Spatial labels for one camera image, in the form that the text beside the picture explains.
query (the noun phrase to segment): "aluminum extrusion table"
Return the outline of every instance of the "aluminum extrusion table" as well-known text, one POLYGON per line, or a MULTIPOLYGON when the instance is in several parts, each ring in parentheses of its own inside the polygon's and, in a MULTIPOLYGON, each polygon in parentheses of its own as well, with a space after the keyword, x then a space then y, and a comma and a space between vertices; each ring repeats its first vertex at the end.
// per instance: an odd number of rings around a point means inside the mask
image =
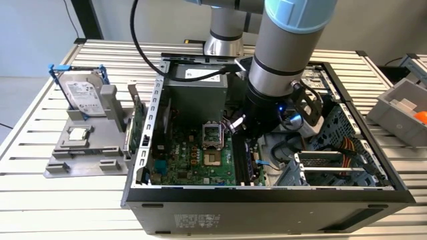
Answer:
MULTIPOLYGON (((141 44, 153 63, 160 53, 201 54, 200 44, 141 44)), ((248 46, 245 54, 253 54, 248 46)), ((391 83, 363 52, 316 50, 312 61, 329 62, 360 113, 365 115, 391 83)), ((88 40, 75 44, 63 64, 108 69, 123 106, 132 105, 128 81, 147 104, 155 72, 129 42, 88 40)), ((125 176, 45 179, 43 172, 68 115, 63 93, 49 79, 0 146, 0 239, 156 239, 147 236, 131 210, 120 209, 125 176)), ((351 234, 164 235, 191 239, 427 239, 427 149, 414 149, 372 122, 369 129, 416 200, 396 214, 351 234)))

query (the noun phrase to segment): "gray plastic tray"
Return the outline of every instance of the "gray plastic tray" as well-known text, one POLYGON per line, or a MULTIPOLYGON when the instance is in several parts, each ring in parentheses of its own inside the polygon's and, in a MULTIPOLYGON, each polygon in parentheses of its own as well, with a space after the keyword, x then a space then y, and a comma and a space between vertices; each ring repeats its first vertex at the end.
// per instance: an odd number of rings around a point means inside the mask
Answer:
POLYGON ((427 89, 403 79, 379 97, 367 118, 376 122, 411 147, 427 147, 427 125, 414 114, 427 111, 427 89), (401 109, 393 102, 408 100, 416 107, 401 109))

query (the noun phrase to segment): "label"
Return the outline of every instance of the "label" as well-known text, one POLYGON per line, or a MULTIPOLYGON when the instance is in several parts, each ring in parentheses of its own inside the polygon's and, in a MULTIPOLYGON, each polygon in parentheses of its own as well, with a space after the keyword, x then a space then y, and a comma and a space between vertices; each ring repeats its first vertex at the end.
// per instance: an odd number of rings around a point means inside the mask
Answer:
MULTIPOLYGON (((211 69, 187 69, 185 70, 185 78, 191 79, 191 78, 197 78, 201 77, 204 75, 208 75, 211 73, 217 72, 217 70, 211 70, 211 69)), ((207 79, 200 80, 200 82, 216 82, 219 83, 221 81, 220 79, 220 74, 215 75, 207 79)))
POLYGON ((175 224, 177 228, 217 228, 220 214, 175 214, 175 224))
POLYGON ((87 81, 68 81, 65 85, 79 110, 88 116, 104 115, 100 97, 93 85, 87 81))

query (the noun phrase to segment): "blue light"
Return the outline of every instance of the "blue light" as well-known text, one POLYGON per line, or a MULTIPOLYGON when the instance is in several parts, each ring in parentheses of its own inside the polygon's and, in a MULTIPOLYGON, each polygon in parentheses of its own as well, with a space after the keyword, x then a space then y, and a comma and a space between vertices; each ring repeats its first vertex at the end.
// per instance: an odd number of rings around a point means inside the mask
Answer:
POLYGON ((291 117, 291 122, 300 119, 301 119, 301 115, 297 113, 295 116, 291 117))

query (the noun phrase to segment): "white wall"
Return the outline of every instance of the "white wall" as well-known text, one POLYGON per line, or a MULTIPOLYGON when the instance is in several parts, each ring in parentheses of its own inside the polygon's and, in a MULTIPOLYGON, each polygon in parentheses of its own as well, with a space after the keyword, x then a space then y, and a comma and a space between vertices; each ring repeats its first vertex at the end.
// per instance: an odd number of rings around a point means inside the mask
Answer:
MULTIPOLYGON (((92 0, 104 38, 132 41, 129 30, 133 0, 92 0)), ((181 44, 184 39, 205 40, 209 36, 211 8, 184 0, 139 0, 135 32, 139 42, 181 44)), ((256 35, 245 34, 255 44, 256 35)))
MULTIPOLYGON (((104 38, 131 41, 132 0, 92 0, 104 38)), ((84 36, 69 0, 68 8, 84 36)), ((140 0, 140 42, 181 43, 209 34, 211 10, 183 0, 140 0)), ((0 0, 0 76, 47 76, 76 39, 61 0, 0 0)), ((256 35, 244 35, 255 44, 256 35)), ((364 50, 377 64, 407 52, 427 53, 426 0, 339 0, 319 49, 364 50)))
POLYGON ((0 0, 0 34, 0 76, 48 76, 48 64, 61 62, 76 39, 63 0, 0 0))
MULTIPOLYGON (((105 39, 131 41, 132 0, 92 0, 105 39)), ((136 32, 140 42, 181 43, 204 40, 211 11, 183 0, 140 0, 136 32)), ((244 35, 245 44, 256 36, 244 35)), ((364 50, 376 64, 404 53, 427 53, 426 0, 339 0, 317 49, 364 50)))

